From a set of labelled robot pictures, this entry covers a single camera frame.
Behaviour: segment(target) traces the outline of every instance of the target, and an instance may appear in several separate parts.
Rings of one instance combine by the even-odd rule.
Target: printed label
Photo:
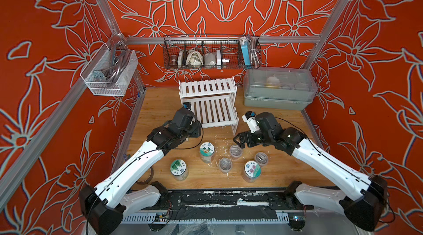
[[[247,173],[247,175],[251,178],[259,177],[260,174],[262,174],[262,169],[260,168],[260,165],[253,160],[248,161],[245,164],[244,169],[245,169],[245,172]]]
[[[184,171],[186,171],[186,169],[187,164],[183,160],[177,159],[172,162],[171,173],[173,175],[181,175],[184,173]]]
[[[214,146],[210,142],[204,142],[200,147],[200,153],[203,156],[211,156],[214,153]]]

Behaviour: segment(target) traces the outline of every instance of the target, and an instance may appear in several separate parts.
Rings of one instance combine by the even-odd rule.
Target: black cable
[[[301,128],[299,128],[299,127],[297,127],[296,125],[294,125],[294,124],[292,124],[291,122],[289,122],[289,121],[287,121],[287,120],[285,120],[285,119],[283,119],[283,118],[280,118],[280,117],[276,117],[277,119],[280,119],[280,120],[283,120],[283,121],[285,121],[285,122],[287,122],[287,123],[289,123],[289,124],[291,124],[292,126],[294,126],[294,127],[296,127],[298,130],[300,130],[305,136],[306,136],[306,138],[308,139],[308,141],[311,143],[311,146],[314,146],[314,144],[313,144],[313,142],[310,140],[310,138],[307,136],[307,134],[301,129]],[[388,207],[389,207],[389,209],[392,211],[392,214],[393,214],[393,219],[392,220],[390,220],[390,221],[388,221],[388,222],[384,222],[384,221],[381,221],[381,220],[379,220],[379,222],[381,222],[381,223],[392,223],[392,222],[394,222],[395,221],[395,213],[394,213],[394,210],[392,209],[392,207],[391,207],[391,205],[390,205],[390,203],[388,202],[388,200],[386,200],[384,197],[383,197],[383,194],[381,194],[376,188],[374,188],[373,186],[371,186],[371,185],[369,185],[368,183],[366,183],[365,181],[363,181],[362,179],[360,179],[359,177],[357,177],[356,175],[354,175],[354,174],[352,174],[352,172],[350,172],[350,171],[348,171],[347,169],[345,169],[345,168],[343,168],[341,165],[339,165],[339,164],[337,164],[336,162],[334,162],[334,161],[332,161],[330,158],[328,158],[327,156],[325,156],[325,155],[323,155],[323,153],[321,153],[315,146],[314,146],[314,149],[321,155],[321,156],[323,156],[323,157],[325,157],[325,158],[327,158],[328,160],[330,160],[332,163],[334,163],[334,164],[336,164],[339,168],[341,168],[341,169],[343,169],[343,170],[345,170],[347,173],[349,173],[349,174],[351,174],[353,177],[355,177],[356,179],[358,179],[358,180],[360,180],[361,182],[363,182],[363,183],[365,183],[366,185],[368,185],[369,187],[371,187],[371,188],[373,188],[373,190],[375,190],[376,192],[377,192],[377,194],[382,198],[382,200],[388,205]]]
[[[203,125],[200,123],[200,126],[201,126],[201,140],[200,140],[200,142],[197,144],[197,145],[195,145],[194,147],[190,147],[190,148],[182,148],[182,149],[193,149],[193,148],[196,148],[196,147],[198,147],[200,144],[201,144],[201,142],[203,141],[203,137],[204,137],[204,129],[203,129]],[[156,150],[165,150],[165,149],[153,149],[153,150],[150,150],[150,151],[147,151],[146,153],[142,153],[140,156],[138,156],[137,158],[135,158],[133,161],[131,161],[122,171],[120,171],[119,173],[118,173],[118,175],[116,175],[115,176],[115,178],[113,178],[113,180],[108,184],[108,185],[106,185],[106,187],[103,189],[103,191],[101,191],[100,192],[100,194],[97,196],[97,198],[94,200],[94,202],[92,203],[92,205],[91,205],[91,207],[90,207],[90,210],[88,211],[88,214],[87,214],[87,226],[86,226],[86,235],[88,235],[88,219],[89,219],[89,217],[90,217],[90,215],[91,215],[91,210],[93,209],[93,207],[94,207],[94,204],[96,203],[96,201],[97,201],[97,199],[100,197],[100,195],[102,195],[102,193],[111,185],[111,184],[113,184],[113,181],[114,180],[116,180],[116,178],[118,178],[119,177],[119,175],[121,174],[121,173],[123,173],[123,171],[125,171],[131,164],[133,164],[135,161],[137,161],[137,160],[139,160],[139,158],[141,158],[142,156],[144,156],[145,154],[147,154],[147,153],[151,153],[151,152],[153,152],[153,151],[156,151]]]

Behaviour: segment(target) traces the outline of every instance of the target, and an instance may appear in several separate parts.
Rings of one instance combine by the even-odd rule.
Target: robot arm
[[[154,206],[167,190],[158,182],[126,194],[153,164],[188,137],[201,135],[201,124],[194,113],[179,109],[172,120],[153,129],[139,150],[112,175],[94,188],[80,191],[81,211],[98,235],[110,234],[126,217],[145,207]]]
[[[387,183],[383,178],[369,178],[368,175],[352,169],[293,127],[283,129],[271,113],[264,112],[256,116],[254,112],[249,111],[242,119],[248,124],[250,131],[234,137],[234,141],[241,148],[244,148],[245,144],[248,147],[259,144],[273,145],[278,150],[309,164],[341,189],[334,192],[294,182],[291,184],[291,192],[295,200],[304,205],[343,213],[352,223],[364,230],[375,229],[387,199]]]

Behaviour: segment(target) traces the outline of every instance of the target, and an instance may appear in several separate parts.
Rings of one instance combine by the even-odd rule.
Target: white plastic shelf
[[[203,128],[231,126],[234,135],[239,122],[238,113],[234,107],[236,90],[233,77],[179,82],[181,104],[191,103],[190,110],[195,113]]]
[[[234,78],[201,80],[196,82],[179,82],[179,91],[182,98],[194,96],[209,96],[236,93]]]

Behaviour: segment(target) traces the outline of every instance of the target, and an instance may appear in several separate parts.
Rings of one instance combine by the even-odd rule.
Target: wooden floor
[[[242,115],[247,111],[257,114],[268,111],[274,116],[288,120],[300,127],[308,135],[311,132],[306,125],[301,112],[293,110],[279,110],[273,108],[254,108],[244,106],[242,89],[236,95],[236,111],[238,112],[239,125],[237,133],[247,131],[248,126],[242,121]],[[161,126],[165,121],[171,120],[175,112],[181,108],[178,89],[150,88],[147,90],[144,103],[135,126],[134,133],[127,154],[135,153],[147,135],[155,127]],[[290,126],[281,120],[283,128]],[[199,148],[189,150],[172,150],[159,162],[153,165],[154,177],[152,181],[159,181],[167,189],[185,188],[232,188],[232,187],[286,187],[293,180],[315,186],[333,185],[323,175],[288,154],[276,150],[273,146],[262,145],[244,149],[243,157],[233,161],[233,168],[228,174],[223,174],[217,167],[219,159],[229,158],[228,148],[234,144],[233,133],[230,126],[211,127],[204,129],[203,142],[211,142],[216,148],[216,154],[211,164],[204,163],[199,157]],[[201,138],[190,138],[179,148],[195,146]],[[253,160],[257,152],[267,153],[269,163],[262,170],[262,175],[253,183],[247,183],[241,175],[242,168],[248,160]],[[170,173],[170,166],[174,159],[182,158],[188,165],[189,175],[184,181],[177,181]],[[133,190],[145,186],[135,184]]]

